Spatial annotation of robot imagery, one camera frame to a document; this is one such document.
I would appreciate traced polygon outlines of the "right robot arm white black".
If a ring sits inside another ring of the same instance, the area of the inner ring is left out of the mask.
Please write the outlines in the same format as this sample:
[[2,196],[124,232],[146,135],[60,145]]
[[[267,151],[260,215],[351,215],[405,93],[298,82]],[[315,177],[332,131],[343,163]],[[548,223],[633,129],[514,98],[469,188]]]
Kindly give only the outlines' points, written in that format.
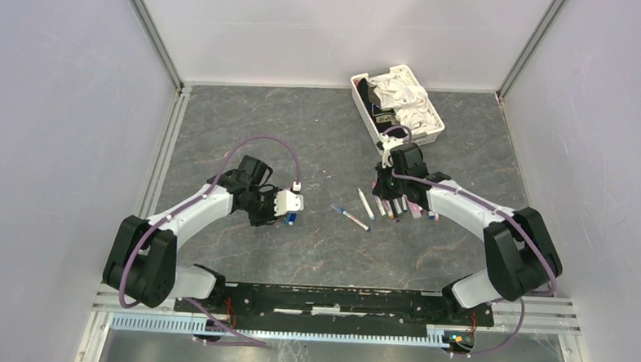
[[431,173],[415,143],[386,137],[378,141],[374,195],[400,198],[427,213],[439,214],[478,237],[484,245],[485,268],[442,290],[440,314],[461,324],[474,307],[501,299],[517,301],[526,294],[552,295],[563,269],[540,212],[514,210],[476,195],[442,172]]

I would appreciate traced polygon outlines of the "pink highlighter pen body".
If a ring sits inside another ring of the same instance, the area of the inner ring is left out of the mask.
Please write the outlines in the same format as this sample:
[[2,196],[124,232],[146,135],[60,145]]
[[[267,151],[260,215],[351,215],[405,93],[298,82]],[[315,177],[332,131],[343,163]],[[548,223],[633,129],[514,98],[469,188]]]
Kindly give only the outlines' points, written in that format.
[[422,209],[420,208],[419,205],[410,202],[409,203],[409,209],[410,209],[410,213],[411,213],[411,215],[413,216],[414,219],[418,219],[418,218],[422,217]]

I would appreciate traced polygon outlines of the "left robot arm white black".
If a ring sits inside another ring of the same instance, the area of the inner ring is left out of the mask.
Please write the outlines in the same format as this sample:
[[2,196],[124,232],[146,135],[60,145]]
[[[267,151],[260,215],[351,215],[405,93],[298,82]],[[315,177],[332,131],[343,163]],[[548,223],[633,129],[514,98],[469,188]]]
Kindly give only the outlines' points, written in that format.
[[194,298],[203,311],[219,311],[226,301],[224,276],[199,264],[183,267],[178,252],[206,226],[237,211],[247,213],[250,225],[259,227],[301,210],[301,183],[276,187],[268,181],[272,172],[268,164],[245,155],[237,168],[213,176],[186,201],[146,219],[123,219],[103,283],[119,291],[123,307],[156,307],[167,298]]

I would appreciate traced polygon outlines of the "blue white pen cap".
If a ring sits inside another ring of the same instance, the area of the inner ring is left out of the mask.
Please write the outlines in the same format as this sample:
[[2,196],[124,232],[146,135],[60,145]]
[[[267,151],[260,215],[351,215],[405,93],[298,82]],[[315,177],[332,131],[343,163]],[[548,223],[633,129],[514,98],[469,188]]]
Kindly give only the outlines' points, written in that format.
[[296,218],[297,218],[297,215],[296,215],[296,214],[292,214],[292,213],[287,214],[286,219],[285,219],[285,223],[286,223],[287,225],[291,225],[291,226],[293,226],[293,225],[294,225],[294,223],[295,223],[295,221],[296,221]]

